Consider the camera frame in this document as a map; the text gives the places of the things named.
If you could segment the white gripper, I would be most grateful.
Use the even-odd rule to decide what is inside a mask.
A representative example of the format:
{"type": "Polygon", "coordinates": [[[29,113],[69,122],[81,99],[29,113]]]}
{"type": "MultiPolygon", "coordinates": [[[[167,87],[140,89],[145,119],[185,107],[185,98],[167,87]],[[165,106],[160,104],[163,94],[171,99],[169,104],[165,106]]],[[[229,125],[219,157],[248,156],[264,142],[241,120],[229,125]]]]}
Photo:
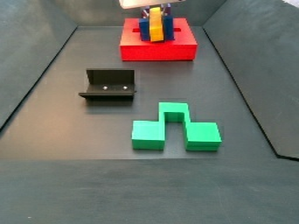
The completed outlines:
{"type": "Polygon", "coordinates": [[[157,4],[169,4],[184,2],[185,0],[119,0],[123,9],[133,9],[139,7],[152,6],[157,4]]]}

